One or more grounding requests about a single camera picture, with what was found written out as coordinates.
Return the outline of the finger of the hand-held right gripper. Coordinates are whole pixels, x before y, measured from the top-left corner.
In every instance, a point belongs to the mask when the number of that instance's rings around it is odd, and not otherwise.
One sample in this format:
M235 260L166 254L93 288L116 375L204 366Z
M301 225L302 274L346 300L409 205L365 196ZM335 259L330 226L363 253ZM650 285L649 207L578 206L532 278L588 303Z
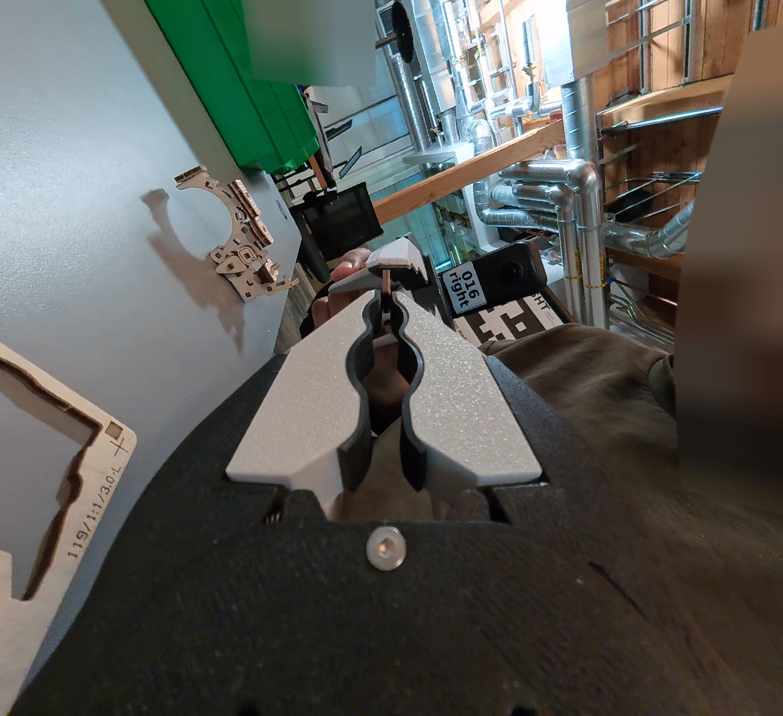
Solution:
M366 262L371 274L383 278L388 272L392 287L398 285L409 291L429 284L425 258L416 240L401 237L372 252Z
M360 271L334 283L334 294L345 294L350 292L362 293L367 290L382 289L382 277L374 274L367 268L363 268Z

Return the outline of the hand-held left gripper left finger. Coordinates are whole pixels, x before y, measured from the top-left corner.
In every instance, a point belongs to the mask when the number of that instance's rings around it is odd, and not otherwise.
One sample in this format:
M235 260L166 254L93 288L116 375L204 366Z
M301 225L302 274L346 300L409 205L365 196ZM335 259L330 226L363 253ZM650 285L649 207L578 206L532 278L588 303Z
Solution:
M365 292L291 349L226 468L231 480L311 491L338 517L371 462L363 379L379 325L380 293Z

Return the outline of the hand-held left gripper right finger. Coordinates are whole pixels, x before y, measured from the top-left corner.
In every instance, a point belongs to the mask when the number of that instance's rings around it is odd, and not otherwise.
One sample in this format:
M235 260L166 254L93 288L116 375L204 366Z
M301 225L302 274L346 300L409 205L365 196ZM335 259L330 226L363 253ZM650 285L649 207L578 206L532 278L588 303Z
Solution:
M403 398L400 458L419 491L527 484L543 469L483 354L404 294L393 294Z

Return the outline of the person's right hand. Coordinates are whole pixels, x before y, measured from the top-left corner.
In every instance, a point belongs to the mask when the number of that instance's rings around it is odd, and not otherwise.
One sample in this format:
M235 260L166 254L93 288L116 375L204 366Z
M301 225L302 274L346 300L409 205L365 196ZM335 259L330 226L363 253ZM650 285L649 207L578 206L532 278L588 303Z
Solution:
M302 336L307 336L314 329L318 329L363 294L361 290L334 292L332 288L339 281L363 270L369 255L370 250L367 247L361 247L347 252L340 259L330 273L330 282L319 290L309 307L307 317L301 323L300 334Z

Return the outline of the framed marker sign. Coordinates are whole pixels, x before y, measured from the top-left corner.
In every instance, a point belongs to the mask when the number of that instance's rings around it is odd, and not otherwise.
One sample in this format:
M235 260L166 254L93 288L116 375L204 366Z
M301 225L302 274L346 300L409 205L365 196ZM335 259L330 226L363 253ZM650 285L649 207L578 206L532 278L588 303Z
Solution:
M453 320L455 330L475 347L503 340L517 341L573 323L562 301L549 288L502 306L473 310Z

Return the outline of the small black screen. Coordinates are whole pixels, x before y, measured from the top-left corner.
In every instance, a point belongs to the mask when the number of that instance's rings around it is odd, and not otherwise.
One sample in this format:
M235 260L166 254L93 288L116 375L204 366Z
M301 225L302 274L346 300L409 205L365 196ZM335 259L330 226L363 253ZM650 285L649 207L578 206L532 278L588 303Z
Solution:
M327 263L383 234L365 182L342 192L309 193L290 209L301 234L299 260L321 283L328 283Z

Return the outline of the silver ventilation ducts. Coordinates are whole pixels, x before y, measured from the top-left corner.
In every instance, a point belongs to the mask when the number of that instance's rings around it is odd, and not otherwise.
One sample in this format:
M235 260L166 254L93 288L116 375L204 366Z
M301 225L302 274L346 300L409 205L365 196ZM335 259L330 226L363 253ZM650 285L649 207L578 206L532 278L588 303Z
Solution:
M504 170L523 183L550 183L570 196L575 210L575 248L566 247L561 229L564 270L575 265L582 291L576 294L584 325L608 329L610 325L606 249L666 259L684 251L693 203L682 206L661 228L651 230L632 223L604 219L604 186L599 163L598 114L594 108L593 74L609 61L636 48L648 46L656 36L679 26L690 26L688 15L672 26L638 36L613 51L606 10L622 0L532 0L548 86L562 93L562 129L567 160L524 161Z

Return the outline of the wooden beam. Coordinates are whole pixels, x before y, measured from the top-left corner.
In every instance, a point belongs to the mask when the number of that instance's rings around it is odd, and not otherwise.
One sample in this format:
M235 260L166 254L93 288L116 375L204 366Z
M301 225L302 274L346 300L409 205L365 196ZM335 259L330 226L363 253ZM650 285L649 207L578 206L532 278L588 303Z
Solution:
M508 166L530 160L535 154L545 152L564 143L562 120L554 121L531 130L513 141L504 143L485 153L470 158L452 168L413 184L403 190L375 202L378 222L383 225L431 204L442 197L490 177Z

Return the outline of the person's beige trousers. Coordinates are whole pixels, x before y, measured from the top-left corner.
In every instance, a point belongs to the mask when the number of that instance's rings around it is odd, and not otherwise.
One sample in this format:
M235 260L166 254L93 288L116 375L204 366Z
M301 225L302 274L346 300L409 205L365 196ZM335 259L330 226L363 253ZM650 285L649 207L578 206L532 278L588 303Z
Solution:
M401 418L373 440L369 470L356 491L345 491L340 521L432 521L431 497L416 491L403 474L400 458Z

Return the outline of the person's dark shirt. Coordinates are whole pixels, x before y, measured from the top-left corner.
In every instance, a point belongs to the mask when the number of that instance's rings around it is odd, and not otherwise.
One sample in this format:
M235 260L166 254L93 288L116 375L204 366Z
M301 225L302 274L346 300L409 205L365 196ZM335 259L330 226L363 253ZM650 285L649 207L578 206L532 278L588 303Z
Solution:
M482 351L558 411L628 507L653 568L632 597L661 607L694 712L781 714L781 516L683 488L673 356L577 324Z

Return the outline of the wooden model assembly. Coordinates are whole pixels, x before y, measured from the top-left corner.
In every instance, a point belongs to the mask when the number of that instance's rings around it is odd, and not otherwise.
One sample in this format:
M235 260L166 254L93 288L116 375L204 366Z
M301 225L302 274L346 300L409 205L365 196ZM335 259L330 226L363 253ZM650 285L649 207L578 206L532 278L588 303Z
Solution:
M179 190L197 188L216 196L232 218L229 240L210 252L216 273L225 277L245 302L271 296L299 285L284 275L278 279L279 264L269 259L273 238L261 219L261 212L241 180L227 185L214 179L208 169L197 166L175 177Z

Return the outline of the green plastic bin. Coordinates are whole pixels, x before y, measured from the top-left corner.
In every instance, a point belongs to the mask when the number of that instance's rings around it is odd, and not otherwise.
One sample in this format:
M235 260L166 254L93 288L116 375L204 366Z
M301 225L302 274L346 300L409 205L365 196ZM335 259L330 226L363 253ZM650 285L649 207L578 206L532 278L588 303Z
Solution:
M145 0L240 167L283 174L319 150L297 86L256 80L241 0Z
M316 151L297 88L256 79L243 0L182 0L176 53L235 162L293 170Z

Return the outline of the laser-cut wooden sheet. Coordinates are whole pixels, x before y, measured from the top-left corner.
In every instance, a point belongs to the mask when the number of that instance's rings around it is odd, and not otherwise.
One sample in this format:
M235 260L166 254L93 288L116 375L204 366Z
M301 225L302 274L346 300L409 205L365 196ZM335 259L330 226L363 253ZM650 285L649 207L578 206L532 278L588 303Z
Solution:
M47 405L92 431L64 474L58 512L44 535L22 599L12 596L13 556L1 552L1 702L2 712L8 714L116 492L137 437L124 423L4 343L1 361L3 369Z

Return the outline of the black round fixture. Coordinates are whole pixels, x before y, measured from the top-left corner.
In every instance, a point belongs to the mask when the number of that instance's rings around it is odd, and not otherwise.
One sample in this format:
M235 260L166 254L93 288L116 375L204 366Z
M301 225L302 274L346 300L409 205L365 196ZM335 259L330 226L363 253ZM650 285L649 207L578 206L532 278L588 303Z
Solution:
M380 39L375 49L390 46L392 54L398 55L406 65L410 65L415 56L413 30L405 6L399 1L390 1L377 8L380 21Z

